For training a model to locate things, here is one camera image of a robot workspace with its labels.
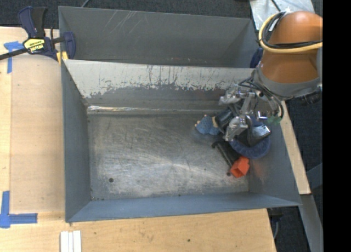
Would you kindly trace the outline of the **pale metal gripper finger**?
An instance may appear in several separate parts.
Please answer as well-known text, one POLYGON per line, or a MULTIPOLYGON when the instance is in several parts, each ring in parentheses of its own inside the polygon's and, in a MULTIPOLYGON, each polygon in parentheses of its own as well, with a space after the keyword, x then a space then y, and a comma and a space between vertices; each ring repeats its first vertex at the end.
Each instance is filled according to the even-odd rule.
POLYGON ((223 122, 223 139, 227 142, 233 140, 248 128, 247 116, 228 117, 223 122))
POLYGON ((218 105, 230 105, 237 102, 239 102, 239 97, 237 96, 237 86, 233 86, 219 98, 218 105))

